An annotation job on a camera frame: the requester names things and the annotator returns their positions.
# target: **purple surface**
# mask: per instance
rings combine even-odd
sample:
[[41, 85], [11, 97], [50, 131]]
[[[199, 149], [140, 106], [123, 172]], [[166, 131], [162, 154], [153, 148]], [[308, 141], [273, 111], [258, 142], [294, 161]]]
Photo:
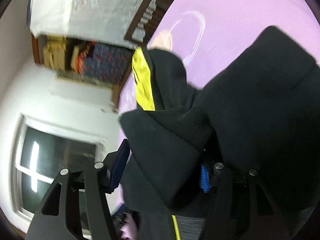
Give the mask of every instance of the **purple surface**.
[[[320, 62], [320, 26], [304, 0], [175, 0], [153, 37], [171, 30], [172, 52], [184, 60], [188, 82], [202, 88], [270, 25], [278, 26]], [[119, 112], [135, 108], [130, 76]], [[119, 144], [123, 138], [121, 131]]]

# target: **window pane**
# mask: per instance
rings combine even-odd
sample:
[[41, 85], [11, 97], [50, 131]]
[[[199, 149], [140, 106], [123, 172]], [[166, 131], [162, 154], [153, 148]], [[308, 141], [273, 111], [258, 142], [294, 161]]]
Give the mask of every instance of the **window pane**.
[[21, 165], [55, 178], [59, 171], [85, 171], [95, 163], [96, 145], [78, 142], [31, 127], [27, 128], [21, 156]]
[[[21, 194], [22, 208], [35, 213], [45, 193], [49, 189], [50, 184], [40, 180], [32, 180], [32, 178], [24, 173], [21, 174]], [[87, 208], [85, 202], [85, 192], [79, 192], [79, 209], [81, 226], [83, 229], [89, 230]]]
[[30, 176], [22, 173], [22, 207], [34, 214], [49, 187], [50, 184], [37, 179], [32, 179]]

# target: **white wall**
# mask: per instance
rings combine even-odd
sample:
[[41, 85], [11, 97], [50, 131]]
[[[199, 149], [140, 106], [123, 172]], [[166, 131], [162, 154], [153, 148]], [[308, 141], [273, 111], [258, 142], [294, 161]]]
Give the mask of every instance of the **white wall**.
[[[24, 232], [28, 230], [29, 223], [14, 213], [9, 183], [13, 142], [21, 114], [99, 135], [106, 138], [108, 152], [117, 149], [117, 115], [103, 113], [97, 106], [52, 95], [49, 88], [53, 82], [56, 82], [55, 73], [36, 66], [33, 59], [29, 58], [9, 86], [0, 105], [0, 206], [9, 221]], [[116, 205], [117, 193], [108, 197], [112, 210]]]
[[0, 19], [0, 102], [5, 90], [32, 54], [26, 26], [28, 0], [12, 0]]
[[110, 107], [111, 89], [102, 89], [89, 84], [70, 82], [63, 78], [53, 82], [49, 91], [52, 95], [96, 106], [105, 112], [112, 113]]

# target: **metal bolt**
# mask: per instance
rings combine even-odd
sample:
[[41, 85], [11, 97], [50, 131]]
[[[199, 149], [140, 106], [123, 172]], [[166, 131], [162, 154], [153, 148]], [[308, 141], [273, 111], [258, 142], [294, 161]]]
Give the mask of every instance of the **metal bolt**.
[[61, 175], [67, 175], [68, 172], [69, 172], [68, 169], [62, 169], [62, 170], [60, 171], [60, 174], [61, 174]]
[[222, 164], [222, 163], [216, 163], [216, 164], [214, 165], [214, 167], [215, 167], [216, 169], [218, 169], [218, 170], [222, 170], [222, 169], [223, 169], [223, 164]]
[[258, 172], [256, 170], [249, 170], [249, 174], [251, 176], [256, 176], [258, 174]]
[[101, 169], [103, 167], [103, 165], [104, 165], [103, 162], [97, 162], [97, 163], [94, 164], [94, 167], [96, 169]]

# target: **patterned fabric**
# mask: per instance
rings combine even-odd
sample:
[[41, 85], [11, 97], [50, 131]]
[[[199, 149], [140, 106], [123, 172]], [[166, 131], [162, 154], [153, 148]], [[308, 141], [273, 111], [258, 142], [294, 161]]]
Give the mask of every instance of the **patterned fabric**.
[[79, 56], [76, 71], [86, 77], [119, 84], [132, 59], [132, 50], [113, 45], [95, 43]]
[[204, 226], [204, 218], [176, 216], [181, 240], [197, 240]]

